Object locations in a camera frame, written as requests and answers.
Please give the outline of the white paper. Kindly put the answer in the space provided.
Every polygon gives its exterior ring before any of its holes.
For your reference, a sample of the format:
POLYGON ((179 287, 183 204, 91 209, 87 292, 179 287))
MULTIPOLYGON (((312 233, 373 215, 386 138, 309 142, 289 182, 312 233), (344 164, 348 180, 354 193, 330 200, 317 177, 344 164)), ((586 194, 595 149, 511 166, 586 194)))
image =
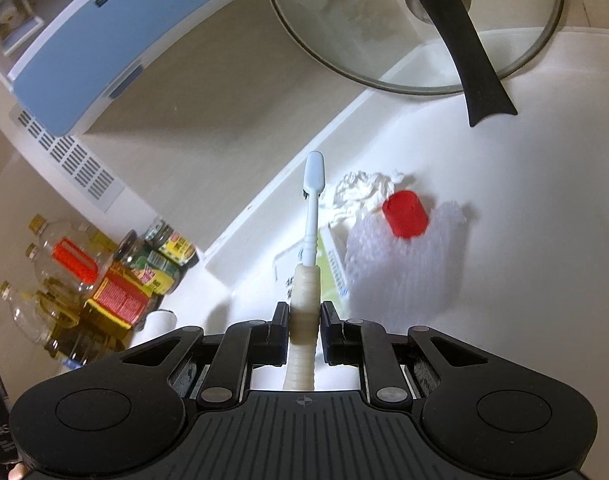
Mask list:
POLYGON ((405 175, 381 172, 351 171, 327 193, 324 205, 329 211, 329 220, 358 220, 381 209, 385 200, 400 188, 405 175))

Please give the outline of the clear empty oil bottle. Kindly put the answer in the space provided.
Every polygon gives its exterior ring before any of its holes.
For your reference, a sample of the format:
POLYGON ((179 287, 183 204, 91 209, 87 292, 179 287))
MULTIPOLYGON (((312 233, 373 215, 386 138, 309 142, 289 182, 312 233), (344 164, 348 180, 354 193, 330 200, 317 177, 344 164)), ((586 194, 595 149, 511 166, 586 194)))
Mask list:
POLYGON ((47 221, 36 214, 29 223, 36 242, 26 250, 38 281, 70 292, 91 292, 117 249, 117 244, 88 222, 47 221))

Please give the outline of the grey wall vent grille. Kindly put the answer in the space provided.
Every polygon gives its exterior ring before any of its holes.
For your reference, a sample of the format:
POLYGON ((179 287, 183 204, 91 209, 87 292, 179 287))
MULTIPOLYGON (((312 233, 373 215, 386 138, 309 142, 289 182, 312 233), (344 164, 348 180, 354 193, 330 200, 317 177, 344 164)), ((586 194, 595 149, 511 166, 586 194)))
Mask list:
POLYGON ((124 184, 76 136, 53 136, 27 110, 15 105, 10 119, 41 156, 99 211, 107 212, 124 184))

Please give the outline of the white foam fruit net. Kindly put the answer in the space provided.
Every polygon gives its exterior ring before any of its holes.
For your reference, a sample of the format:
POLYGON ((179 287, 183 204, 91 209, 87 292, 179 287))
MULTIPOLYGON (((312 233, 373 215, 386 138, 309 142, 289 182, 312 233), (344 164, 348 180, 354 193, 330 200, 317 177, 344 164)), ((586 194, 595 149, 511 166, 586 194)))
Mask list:
POLYGON ((425 233, 408 240, 393 235, 381 212, 362 217, 347 239, 348 315, 390 332, 431 324, 457 302, 468 238, 455 202, 433 209, 425 233))

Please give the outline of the large cooking oil bottle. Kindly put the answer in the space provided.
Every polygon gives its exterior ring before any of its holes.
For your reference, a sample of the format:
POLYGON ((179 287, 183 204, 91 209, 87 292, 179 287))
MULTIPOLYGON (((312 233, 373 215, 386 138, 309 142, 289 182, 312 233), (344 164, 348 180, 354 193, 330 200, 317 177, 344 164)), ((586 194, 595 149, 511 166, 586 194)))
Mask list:
POLYGON ((86 320, 80 310, 42 289, 21 290, 5 281, 0 300, 31 342, 72 370, 124 349, 122 341, 86 320))

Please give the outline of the black lid sauce jar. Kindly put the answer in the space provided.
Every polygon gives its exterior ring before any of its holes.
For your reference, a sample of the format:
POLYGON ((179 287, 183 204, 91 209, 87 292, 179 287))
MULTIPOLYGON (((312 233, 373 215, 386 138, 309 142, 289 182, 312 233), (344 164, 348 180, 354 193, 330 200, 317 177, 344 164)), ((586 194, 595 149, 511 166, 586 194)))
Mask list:
POLYGON ((181 268, 150 247, 134 230, 126 234, 114 253, 114 258, 137 281, 157 295, 171 294, 180 284, 181 268))

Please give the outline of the red label oil bottle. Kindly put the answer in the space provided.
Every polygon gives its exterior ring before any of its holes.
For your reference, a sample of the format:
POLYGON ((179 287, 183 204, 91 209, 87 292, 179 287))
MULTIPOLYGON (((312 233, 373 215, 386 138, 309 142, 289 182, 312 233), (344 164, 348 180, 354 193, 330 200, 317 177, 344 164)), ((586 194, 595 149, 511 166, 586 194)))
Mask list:
POLYGON ((53 295, 62 297, 71 307, 78 308, 81 313, 120 330, 133 330, 140 326, 144 318, 159 306, 156 296, 130 278, 112 258, 95 288, 86 295, 70 292, 58 285, 45 288, 53 295))

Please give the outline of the blue range hood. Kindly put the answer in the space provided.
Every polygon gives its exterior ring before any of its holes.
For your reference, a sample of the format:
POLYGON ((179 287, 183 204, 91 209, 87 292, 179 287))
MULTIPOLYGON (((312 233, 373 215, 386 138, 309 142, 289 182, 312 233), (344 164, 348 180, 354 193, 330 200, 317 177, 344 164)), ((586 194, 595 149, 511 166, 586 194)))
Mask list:
POLYGON ((53 136, 84 133, 232 0, 0 0, 0 84, 53 136))

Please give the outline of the white toothbrush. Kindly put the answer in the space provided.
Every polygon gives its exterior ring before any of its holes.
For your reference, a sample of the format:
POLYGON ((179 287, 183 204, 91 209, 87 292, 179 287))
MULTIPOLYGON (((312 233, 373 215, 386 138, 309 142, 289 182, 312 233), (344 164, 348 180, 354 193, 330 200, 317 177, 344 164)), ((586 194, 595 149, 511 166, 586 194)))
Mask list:
POLYGON ((321 272, 317 265, 320 196, 325 188, 324 156, 310 152, 304 164, 303 195, 307 202, 302 258, 292 282, 289 315, 289 348, 283 388, 288 391, 314 389, 321 304, 321 272))

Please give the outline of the white medicine box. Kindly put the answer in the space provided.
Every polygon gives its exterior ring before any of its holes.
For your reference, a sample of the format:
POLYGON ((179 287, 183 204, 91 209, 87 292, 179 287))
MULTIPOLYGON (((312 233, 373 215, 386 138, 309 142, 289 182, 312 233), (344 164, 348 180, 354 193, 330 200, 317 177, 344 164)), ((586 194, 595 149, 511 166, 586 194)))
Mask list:
MULTIPOLYGON (((317 263, 321 270, 321 299, 332 301, 340 316, 349 312, 349 286, 344 266, 346 244, 332 229, 319 229, 317 263)), ((291 300, 295 267, 302 260, 302 243, 298 242, 273 260, 274 288, 280 299, 291 300)))

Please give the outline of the red bottle cap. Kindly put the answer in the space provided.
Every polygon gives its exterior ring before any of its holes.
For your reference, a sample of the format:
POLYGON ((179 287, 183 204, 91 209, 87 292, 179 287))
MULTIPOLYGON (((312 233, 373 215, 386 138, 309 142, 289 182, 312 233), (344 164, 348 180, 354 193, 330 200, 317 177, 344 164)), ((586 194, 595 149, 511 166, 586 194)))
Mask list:
POLYGON ((429 223, 419 196, 410 190, 390 195, 383 203, 382 211, 393 235, 406 240, 422 235, 429 223))

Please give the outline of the checkered lid sauce jar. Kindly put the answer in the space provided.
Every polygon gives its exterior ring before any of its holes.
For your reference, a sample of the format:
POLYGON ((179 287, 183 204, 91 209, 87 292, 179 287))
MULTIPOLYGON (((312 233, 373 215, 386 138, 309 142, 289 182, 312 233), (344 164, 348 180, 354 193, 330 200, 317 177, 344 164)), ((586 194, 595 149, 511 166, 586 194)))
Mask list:
POLYGON ((195 266, 199 262, 193 243, 181 235, 170 224, 158 217, 144 234, 145 242, 179 266, 195 266))

